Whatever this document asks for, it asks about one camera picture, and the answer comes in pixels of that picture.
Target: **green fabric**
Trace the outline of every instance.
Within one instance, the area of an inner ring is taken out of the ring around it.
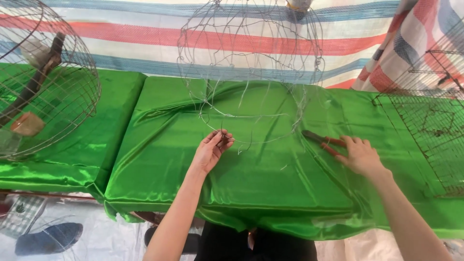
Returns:
[[[122,137],[143,87],[145,75],[137,72],[98,70],[102,94],[97,114],[47,148],[28,157],[26,161],[0,161],[0,188],[36,191],[87,192],[99,201],[111,173]],[[87,81],[85,74],[73,73],[72,81]],[[25,81],[24,75],[17,81]],[[33,110],[30,105],[25,111]],[[62,128],[59,121],[51,121],[47,127]],[[40,133],[36,137],[45,137]]]
[[[203,80],[191,80],[189,87],[196,95],[208,93]],[[214,99],[216,109],[237,114],[245,87],[242,82],[221,83],[207,99]],[[332,137],[369,139],[439,236],[464,236],[464,201],[434,198],[440,184],[391,104],[373,106],[375,93],[306,88],[311,99],[292,135],[287,134],[296,106],[279,83],[251,82],[239,114],[290,117],[263,117],[255,124],[256,118],[224,118],[204,107],[208,124],[227,128],[237,140],[264,142],[287,136],[248,150],[247,145],[234,144],[205,181],[198,217],[237,230],[262,227],[313,240],[388,229],[370,184],[303,138],[300,131],[309,129]],[[212,130],[199,118],[199,105],[193,105],[181,79],[147,78],[105,193],[110,215],[119,212],[130,220],[130,211],[167,211],[200,140]]]

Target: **slipper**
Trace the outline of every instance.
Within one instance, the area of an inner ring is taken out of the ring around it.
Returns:
[[[83,229],[82,224],[62,223],[39,233],[21,235],[14,252],[19,256],[61,253],[79,240]]]
[[[145,232],[145,246],[147,247],[150,243],[150,240],[155,233],[156,228],[149,228]],[[184,249],[182,250],[182,254],[197,254],[198,252],[198,244],[200,243],[200,235],[188,233],[187,240],[185,241]]]

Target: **checkered cloth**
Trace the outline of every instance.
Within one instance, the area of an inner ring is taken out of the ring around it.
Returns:
[[[19,196],[0,225],[0,233],[12,238],[26,234],[43,208],[45,199],[38,196]]]

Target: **wire cutters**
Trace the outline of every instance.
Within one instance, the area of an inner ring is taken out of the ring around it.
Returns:
[[[301,134],[303,134],[305,137],[308,137],[308,138],[318,142],[320,144],[321,148],[326,150],[328,153],[330,153],[334,157],[339,156],[341,154],[338,153],[336,150],[332,149],[331,147],[329,147],[328,144],[334,144],[334,145],[338,145],[338,146],[344,147],[344,148],[347,147],[347,144],[342,140],[334,139],[334,138],[331,138],[331,137],[328,137],[328,136],[322,137],[322,136],[319,136],[319,135],[317,135],[314,132],[311,132],[309,130],[302,130]]]

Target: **person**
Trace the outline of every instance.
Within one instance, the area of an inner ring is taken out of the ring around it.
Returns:
[[[382,199],[390,228],[404,260],[451,261],[441,240],[396,185],[392,172],[380,162],[368,140],[341,137],[348,157],[337,159],[354,173],[367,178]],[[203,182],[221,155],[234,143],[227,130],[216,130],[196,150],[171,207],[161,221],[143,257],[145,261],[178,261],[196,211]],[[247,231],[206,222],[195,260],[317,260],[313,241],[258,228],[253,250]]]

